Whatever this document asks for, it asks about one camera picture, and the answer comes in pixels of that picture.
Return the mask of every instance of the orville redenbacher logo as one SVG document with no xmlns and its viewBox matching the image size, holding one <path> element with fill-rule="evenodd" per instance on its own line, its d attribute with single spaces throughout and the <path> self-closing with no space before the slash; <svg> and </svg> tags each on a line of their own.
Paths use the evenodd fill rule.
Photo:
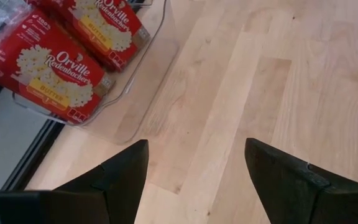
<svg viewBox="0 0 358 224">
<path fill-rule="evenodd" d="M 70 60 L 70 55 L 67 52 L 60 52 L 56 55 L 48 55 L 45 64 L 50 68 L 56 68 L 63 73 L 84 83 L 90 83 L 89 78 L 86 78 L 91 72 L 88 66 L 80 63 L 82 55 L 78 54 L 77 58 Z"/>
<path fill-rule="evenodd" d="M 117 0 L 97 0 L 94 4 L 121 28 L 128 30 L 128 15 L 121 10 L 125 6 L 125 0 L 118 0 L 121 1 L 118 5 L 115 1 Z"/>
</svg>

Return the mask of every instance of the orville redenbacher's popcorn box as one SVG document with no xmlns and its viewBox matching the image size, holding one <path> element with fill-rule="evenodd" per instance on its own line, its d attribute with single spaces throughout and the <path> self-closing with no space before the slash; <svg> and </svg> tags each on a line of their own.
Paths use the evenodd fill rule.
<svg viewBox="0 0 358 224">
<path fill-rule="evenodd" d="M 0 41 L 0 85 L 72 123 L 87 120 L 114 77 L 55 21 L 31 9 Z"/>
<path fill-rule="evenodd" d="M 122 71 L 150 38 L 126 0 L 30 0 L 79 38 L 102 63 Z"/>
</svg>

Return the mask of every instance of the popcorn box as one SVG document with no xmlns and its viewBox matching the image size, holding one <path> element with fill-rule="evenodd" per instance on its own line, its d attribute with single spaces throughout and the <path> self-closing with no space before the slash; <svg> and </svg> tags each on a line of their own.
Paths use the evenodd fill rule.
<svg viewBox="0 0 358 224">
<path fill-rule="evenodd" d="M 38 4 L 57 12 L 66 29 L 110 69 L 122 71 L 150 38 L 126 0 L 43 0 Z"/>
<path fill-rule="evenodd" d="M 72 123 L 87 120 L 114 84 L 38 9 L 0 42 L 0 85 Z"/>
</svg>

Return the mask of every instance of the yellow label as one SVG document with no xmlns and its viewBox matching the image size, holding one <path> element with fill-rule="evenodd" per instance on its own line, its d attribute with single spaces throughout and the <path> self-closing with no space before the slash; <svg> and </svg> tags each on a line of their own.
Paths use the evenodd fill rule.
<svg viewBox="0 0 358 224">
<path fill-rule="evenodd" d="M 88 16 L 83 16 L 80 19 L 81 23 L 88 29 L 91 33 L 91 40 L 97 42 L 99 45 L 102 45 L 105 49 L 111 48 L 111 39 L 103 35 L 99 28 L 89 19 Z"/>
<path fill-rule="evenodd" d="M 31 80 L 28 87 L 27 89 L 30 91 L 32 88 L 32 90 L 37 90 L 39 93 L 43 94 L 43 97 L 41 97 L 39 94 L 35 95 L 41 97 L 44 103 L 52 104 L 61 110 L 65 110 L 70 104 L 70 99 L 67 96 L 57 93 L 54 89 L 50 88 L 48 85 L 44 84 L 36 78 Z"/>
</svg>

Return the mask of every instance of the wooden floor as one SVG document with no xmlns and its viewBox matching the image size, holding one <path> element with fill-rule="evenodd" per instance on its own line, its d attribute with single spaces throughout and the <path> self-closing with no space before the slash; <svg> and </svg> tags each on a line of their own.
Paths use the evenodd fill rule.
<svg viewBox="0 0 358 224">
<path fill-rule="evenodd" d="M 269 223 L 253 137 L 358 181 L 358 0 L 171 0 L 181 51 L 139 138 L 136 223 Z M 52 189 L 125 146 L 65 128 L 30 182 Z"/>
</svg>

